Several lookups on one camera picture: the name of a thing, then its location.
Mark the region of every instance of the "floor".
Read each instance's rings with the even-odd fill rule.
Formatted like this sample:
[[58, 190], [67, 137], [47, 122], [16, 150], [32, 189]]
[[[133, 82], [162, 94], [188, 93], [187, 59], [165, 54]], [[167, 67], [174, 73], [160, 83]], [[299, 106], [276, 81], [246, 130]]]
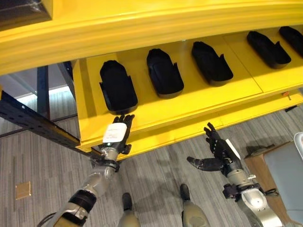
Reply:
[[[69, 92], [50, 96], [53, 118], [72, 114], [75, 104]], [[77, 118], [58, 123], [79, 136]], [[0, 122], [1, 130], [11, 130]], [[237, 124], [219, 131], [229, 138], [242, 158], [260, 145], [281, 144], [303, 129], [303, 105], [285, 113]], [[87, 227], [116, 227], [122, 216], [121, 196], [130, 192], [134, 210], [144, 227], [181, 226], [179, 186], [189, 186], [192, 201], [200, 206], [213, 227], [249, 226], [233, 200], [222, 194], [226, 178], [218, 172], [193, 168], [187, 156], [212, 157], [205, 136], [172, 144], [122, 162], [108, 192], [90, 213]], [[85, 156], [24, 131], [0, 139], [0, 223], [4, 227], [31, 227], [68, 201], [91, 171]], [[32, 196], [15, 200], [15, 185], [31, 181]]]

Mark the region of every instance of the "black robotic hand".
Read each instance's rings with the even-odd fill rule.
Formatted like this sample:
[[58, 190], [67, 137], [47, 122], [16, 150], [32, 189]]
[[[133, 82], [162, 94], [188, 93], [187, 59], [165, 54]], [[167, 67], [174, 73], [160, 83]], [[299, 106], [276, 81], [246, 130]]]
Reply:
[[221, 171], [224, 175], [229, 172], [229, 166], [236, 165], [242, 168], [240, 160], [226, 143], [221, 139], [214, 126], [209, 122], [207, 124], [209, 128], [204, 127], [204, 131], [208, 136], [206, 142], [209, 143], [211, 152], [214, 158], [196, 159], [193, 157], [187, 157], [187, 161], [194, 167], [204, 171]]
[[[103, 139], [103, 144], [101, 145], [100, 148], [112, 147], [115, 148], [119, 154], [120, 153], [128, 154], [130, 152], [132, 145], [131, 144], [126, 145], [126, 140], [129, 137], [133, 119], [134, 119], [134, 115], [127, 115], [127, 116], [121, 115], [120, 117], [115, 117], [113, 123], [110, 126], [112, 126], [115, 123], [122, 123], [126, 125], [126, 130], [125, 130], [125, 126], [123, 127], [123, 125], [122, 127], [108, 128], [106, 131], [106, 135], [104, 137], [108, 137], [109, 142]], [[124, 137], [121, 140], [118, 138], [121, 135], [118, 134], [120, 133], [119, 131], [123, 131], [123, 129], [125, 130], [125, 133], [124, 133]]]

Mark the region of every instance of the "black foam insert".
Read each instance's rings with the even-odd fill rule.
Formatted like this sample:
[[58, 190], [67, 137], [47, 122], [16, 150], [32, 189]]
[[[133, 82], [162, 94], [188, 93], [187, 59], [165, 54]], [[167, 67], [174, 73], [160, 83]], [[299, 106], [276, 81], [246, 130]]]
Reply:
[[222, 86], [233, 78], [224, 55], [221, 54], [219, 57], [211, 46], [203, 42], [194, 42], [192, 55], [209, 84]]
[[274, 44], [266, 35], [254, 31], [248, 33], [247, 40], [269, 67], [280, 69], [290, 63], [291, 58], [280, 42]]
[[138, 99], [132, 79], [127, 75], [123, 65], [117, 61], [106, 61], [101, 70], [100, 83], [109, 111], [113, 114], [127, 114], [133, 111]]
[[147, 65], [152, 84], [159, 97], [173, 98], [180, 94], [184, 83], [177, 63], [161, 49], [152, 49], [147, 56]]
[[281, 36], [303, 57], [303, 35], [296, 29], [284, 26], [279, 29]]

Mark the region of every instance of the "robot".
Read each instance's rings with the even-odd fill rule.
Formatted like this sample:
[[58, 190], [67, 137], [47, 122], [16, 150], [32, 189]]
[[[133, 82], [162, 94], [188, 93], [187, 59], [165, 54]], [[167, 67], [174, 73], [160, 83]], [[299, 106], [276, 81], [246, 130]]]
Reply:
[[240, 156], [229, 140], [223, 140], [211, 123], [204, 128], [210, 150], [214, 158], [196, 159], [187, 157], [187, 161], [202, 171], [221, 171], [229, 184], [224, 185], [226, 198], [235, 199], [247, 216], [252, 227], [282, 227], [279, 217], [269, 207], [266, 194], [258, 183], [247, 177]]
[[[104, 134], [103, 144], [99, 146], [102, 156], [93, 161], [95, 167], [86, 178], [82, 187], [62, 206], [62, 208], [41, 221], [42, 226], [48, 221], [48, 227], [78, 227], [83, 226], [97, 201], [109, 185], [111, 178], [119, 170], [116, 161], [118, 154], [128, 154], [131, 145], [126, 145], [134, 115], [116, 117]], [[239, 157], [233, 152], [228, 142], [221, 139], [211, 123], [204, 128], [214, 158], [195, 159], [187, 157], [188, 162], [203, 171], [221, 171], [231, 184], [224, 186], [226, 198], [234, 198], [248, 217], [253, 227], [281, 227], [282, 223], [268, 206], [262, 189], [253, 183], [244, 173]], [[182, 223], [184, 227], [209, 227], [209, 221], [203, 211], [190, 200], [186, 184], [180, 186], [180, 196], [183, 200]], [[119, 227], [139, 227], [140, 223], [132, 209], [132, 198], [129, 193], [122, 196], [123, 216]]]

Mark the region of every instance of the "small square tile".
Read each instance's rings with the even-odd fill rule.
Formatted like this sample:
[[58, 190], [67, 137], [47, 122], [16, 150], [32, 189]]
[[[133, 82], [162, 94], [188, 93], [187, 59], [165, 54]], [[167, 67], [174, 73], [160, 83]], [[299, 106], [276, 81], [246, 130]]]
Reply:
[[16, 200], [20, 200], [31, 195], [32, 195], [32, 188], [30, 181], [16, 185]]

